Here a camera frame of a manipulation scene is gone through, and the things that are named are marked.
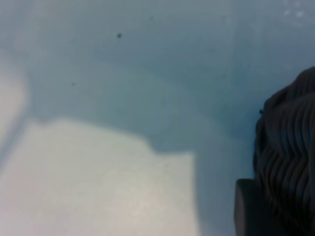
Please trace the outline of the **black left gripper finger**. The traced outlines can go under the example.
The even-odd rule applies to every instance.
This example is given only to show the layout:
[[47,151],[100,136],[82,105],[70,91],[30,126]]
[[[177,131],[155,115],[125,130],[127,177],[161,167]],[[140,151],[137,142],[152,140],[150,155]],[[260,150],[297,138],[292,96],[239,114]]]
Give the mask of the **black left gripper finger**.
[[281,227],[268,210],[259,186],[252,179],[239,179],[235,187],[237,236],[279,236]]

